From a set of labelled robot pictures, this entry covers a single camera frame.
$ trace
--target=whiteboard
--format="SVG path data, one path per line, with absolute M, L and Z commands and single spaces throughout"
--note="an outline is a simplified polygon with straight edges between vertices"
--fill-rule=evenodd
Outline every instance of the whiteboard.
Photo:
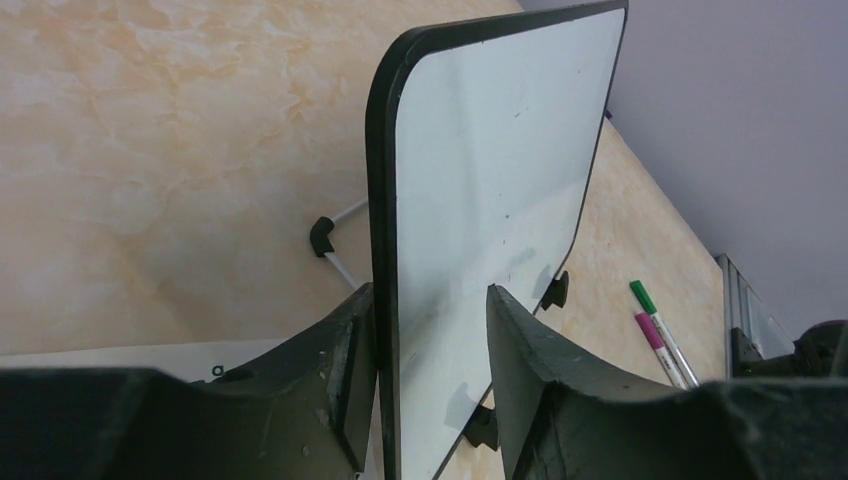
M 570 251 L 625 17 L 433 27 L 381 63 L 366 144 L 387 473 L 399 453 L 404 479 L 438 474 L 488 391 L 487 287 L 535 311 Z

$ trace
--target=pink marker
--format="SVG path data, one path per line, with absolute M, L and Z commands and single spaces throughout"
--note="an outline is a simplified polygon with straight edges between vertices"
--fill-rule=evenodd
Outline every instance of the pink marker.
M 657 328 L 654 326 L 654 321 L 651 320 L 651 316 L 642 312 L 636 315 L 636 322 L 639 323 L 639 328 L 642 329 L 642 333 L 645 334 L 645 338 L 648 339 L 648 343 L 651 345 L 651 348 L 654 349 L 654 353 L 657 354 L 657 358 L 660 360 L 660 364 L 663 366 L 665 373 L 668 375 L 668 379 L 671 380 L 671 384 L 677 388 L 685 390 L 686 382 L 683 380 L 680 370 L 677 369 L 677 365 L 675 365 L 674 361 L 671 359 L 671 354 L 668 353 L 668 349 L 665 348 L 665 343 L 663 343 L 662 337 L 660 337 L 659 332 L 657 332 Z

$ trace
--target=white board surface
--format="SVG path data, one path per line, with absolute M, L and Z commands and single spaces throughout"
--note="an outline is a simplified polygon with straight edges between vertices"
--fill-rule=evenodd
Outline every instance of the white board surface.
M 528 310 L 569 252 L 625 19 L 432 53 L 395 126 L 401 463 L 429 479 L 491 384 L 486 288 Z

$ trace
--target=beige marble surface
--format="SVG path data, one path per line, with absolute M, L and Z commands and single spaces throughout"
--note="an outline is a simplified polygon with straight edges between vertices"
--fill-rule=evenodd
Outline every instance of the beige marble surface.
M 546 325 L 624 370 L 670 384 L 633 319 L 639 304 L 629 283 L 639 279 L 699 380 L 724 378 L 721 270 L 609 122 L 565 269 L 568 300 L 539 312 Z M 442 478 L 502 479 L 500 454 L 463 440 Z
M 408 28 L 513 0 L 0 0 L 0 354 L 291 336 L 348 293 L 309 227 L 365 194 Z M 367 225 L 340 250 L 369 277 Z

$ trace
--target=black frame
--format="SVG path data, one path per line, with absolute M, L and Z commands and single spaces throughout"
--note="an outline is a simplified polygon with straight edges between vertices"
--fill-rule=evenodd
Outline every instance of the black frame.
M 377 368 L 380 372 L 380 405 L 382 415 L 383 461 L 386 478 L 401 478 L 400 468 L 400 372 L 399 336 L 397 319 L 397 190 L 395 173 L 395 123 L 401 92 L 412 69 L 425 56 L 492 40 L 508 35 L 548 27 L 590 17 L 613 10 L 624 10 L 624 22 L 619 38 L 618 51 L 610 75 L 606 103 L 609 101 L 615 69 L 621 53 L 624 29 L 627 25 L 628 0 L 607 0 L 573 7 L 523 12 L 442 25 L 419 27 L 409 30 L 392 43 L 371 84 L 365 110 L 365 151 L 368 175 L 368 203 L 371 222 L 371 263 L 374 274 L 374 315 L 377 335 Z M 595 164 L 598 142 L 603 128 L 604 110 L 598 112 L 598 134 L 589 167 L 589 179 Z M 583 216 L 586 192 L 583 191 L 576 238 Z M 557 271 L 574 248 L 574 238 Z M 491 391 L 491 384 L 483 398 Z M 434 478 L 438 477 L 459 444 L 461 435 L 442 461 Z

